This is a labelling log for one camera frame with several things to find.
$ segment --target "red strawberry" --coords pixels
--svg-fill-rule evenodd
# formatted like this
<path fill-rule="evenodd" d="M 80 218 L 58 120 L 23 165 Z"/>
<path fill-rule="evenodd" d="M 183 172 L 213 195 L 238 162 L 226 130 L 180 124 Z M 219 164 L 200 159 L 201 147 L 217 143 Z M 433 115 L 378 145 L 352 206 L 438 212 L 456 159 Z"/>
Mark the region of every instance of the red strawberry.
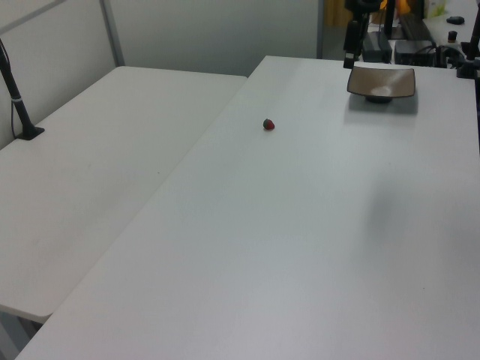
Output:
<path fill-rule="evenodd" d="M 275 129 L 275 124 L 273 123 L 272 120 L 270 120 L 269 118 L 267 118 L 267 119 L 263 122 L 263 127 L 264 127 L 265 130 L 267 130 L 267 131 L 272 131 L 273 129 Z"/>

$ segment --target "black box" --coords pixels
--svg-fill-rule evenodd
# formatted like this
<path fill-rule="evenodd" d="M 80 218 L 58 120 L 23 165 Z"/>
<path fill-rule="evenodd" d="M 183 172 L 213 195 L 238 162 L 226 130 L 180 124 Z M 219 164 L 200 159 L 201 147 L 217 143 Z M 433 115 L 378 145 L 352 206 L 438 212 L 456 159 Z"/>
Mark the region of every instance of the black box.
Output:
<path fill-rule="evenodd" d="M 427 40 L 397 40 L 395 43 L 395 64 L 412 66 L 433 66 L 435 49 Z"/>

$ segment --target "table surface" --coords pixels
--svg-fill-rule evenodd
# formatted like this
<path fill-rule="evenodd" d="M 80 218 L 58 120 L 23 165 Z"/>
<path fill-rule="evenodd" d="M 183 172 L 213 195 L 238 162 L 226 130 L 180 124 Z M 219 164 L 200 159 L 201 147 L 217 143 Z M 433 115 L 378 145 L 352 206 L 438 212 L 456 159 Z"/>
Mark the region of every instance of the table surface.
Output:
<path fill-rule="evenodd" d="M 245 82 L 119 67 L 0 151 L 0 311 L 43 322 Z"/>
<path fill-rule="evenodd" d="M 18 360 L 477 359 L 474 84 L 342 65 L 265 58 Z"/>

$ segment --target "bowl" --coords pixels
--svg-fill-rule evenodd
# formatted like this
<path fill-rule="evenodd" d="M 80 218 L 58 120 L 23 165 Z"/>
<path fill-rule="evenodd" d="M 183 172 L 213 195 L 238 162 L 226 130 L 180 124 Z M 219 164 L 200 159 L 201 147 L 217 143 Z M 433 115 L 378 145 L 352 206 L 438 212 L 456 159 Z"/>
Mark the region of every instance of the bowl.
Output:
<path fill-rule="evenodd" d="M 350 73 L 346 90 L 365 96 L 374 103 L 388 103 L 395 98 L 415 95 L 413 69 L 375 69 L 355 66 Z"/>

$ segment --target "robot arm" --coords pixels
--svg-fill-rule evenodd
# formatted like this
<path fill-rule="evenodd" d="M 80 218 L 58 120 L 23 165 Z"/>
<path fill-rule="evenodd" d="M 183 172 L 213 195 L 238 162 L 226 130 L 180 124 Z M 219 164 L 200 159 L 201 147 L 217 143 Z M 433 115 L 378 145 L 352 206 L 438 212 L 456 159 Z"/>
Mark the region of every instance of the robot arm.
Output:
<path fill-rule="evenodd" d="M 352 69 L 362 51 L 362 43 L 368 30 L 370 13 L 380 10 L 382 0 L 345 0 L 345 8 L 353 13 L 353 19 L 346 28 L 345 59 L 343 67 Z"/>

